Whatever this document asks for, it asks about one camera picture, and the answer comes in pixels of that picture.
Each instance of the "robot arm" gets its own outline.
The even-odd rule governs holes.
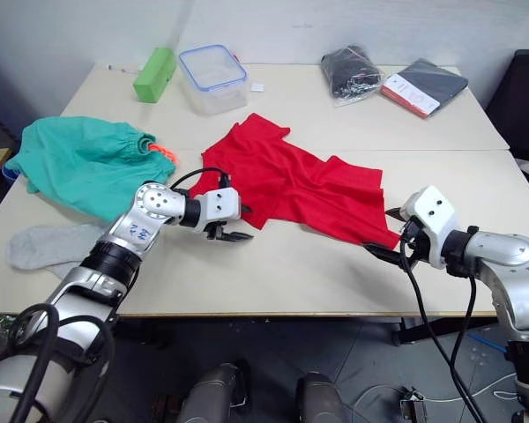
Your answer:
[[[518,375],[519,401],[529,411],[529,238],[482,232],[476,226],[458,230],[454,208],[433,186],[413,194],[399,211],[388,214],[406,222],[402,238],[413,250],[408,257],[412,266],[420,260],[446,268],[452,276],[472,274],[490,289],[509,340],[506,356]],[[376,245],[366,248],[401,267],[398,253]]]
[[[19,336],[22,346],[0,357],[0,422],[10,421],[12,415],[21,416],[15,421],[38,421],[42,416],[53,419],[59,415],[78,362],[99,355],[98,322],[108,327],[113,324],[115,312],[133,287],[139,266],[163,225],[190,227],[195,233],[207,232],[208,238],[223,241],[252,238],[223,232],[229,220],[241,217],[242,209],[239,194],[228,186],[224,175],[221,188],[196,198],[157,182],[148,182],[138,189],[129,211],[101,236],[89,256],[69,272],[48,298],[47,303],[58,312],[61,326],[57,327],[55,352],[26,412],[14,410],[22,403],[19,398],[23,397],[38,360],[36,346],[48,327],[47,316],[34,314]],[[66,319],[73,322],[63,325]],[[78,419],[85,418],[85,413],[81,413]]]

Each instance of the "plastic bag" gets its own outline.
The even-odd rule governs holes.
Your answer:
[[[366,99],[384,82],[384,73],[357,46],[347,46],[323,56],[321,68],[335,107]]]

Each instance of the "blue lid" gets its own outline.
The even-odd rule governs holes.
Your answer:
[[[178,58],[184,73],[200,91],[247,80],[245,69],[221,44],[186,50]]]

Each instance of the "white wall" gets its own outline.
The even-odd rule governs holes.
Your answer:
[[[317,63],[348,43],[375,63],[456,64],[483,105],[513,51],[529,48],[529,0],[196,0],[178,50],[228,45],[245,63]],[[0,0],[0,116],[14,130],[57,115],[93,63],[139,63],[173,38],[181,2]]]

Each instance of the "gray sock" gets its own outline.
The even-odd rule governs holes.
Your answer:
[[[64,278],[107,230],[108,224],[100,221],[69,227],[30,227],[11,238],[6,261],[16,269],[46,268]]]

